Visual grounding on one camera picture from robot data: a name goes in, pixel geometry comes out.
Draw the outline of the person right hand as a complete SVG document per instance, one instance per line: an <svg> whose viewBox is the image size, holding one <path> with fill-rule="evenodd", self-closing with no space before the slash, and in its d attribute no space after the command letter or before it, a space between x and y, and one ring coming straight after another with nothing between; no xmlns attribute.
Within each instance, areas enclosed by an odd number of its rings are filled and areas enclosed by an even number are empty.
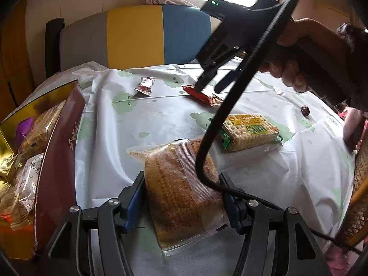
<svg viewBox="0 0 368 276"><path fill-rule="evenodd" d="M312 19L287 23L274 50L259 67L280 78L285 86L311 91L335 106L358 89L352 75L351 49L336 33Z"/></svg>

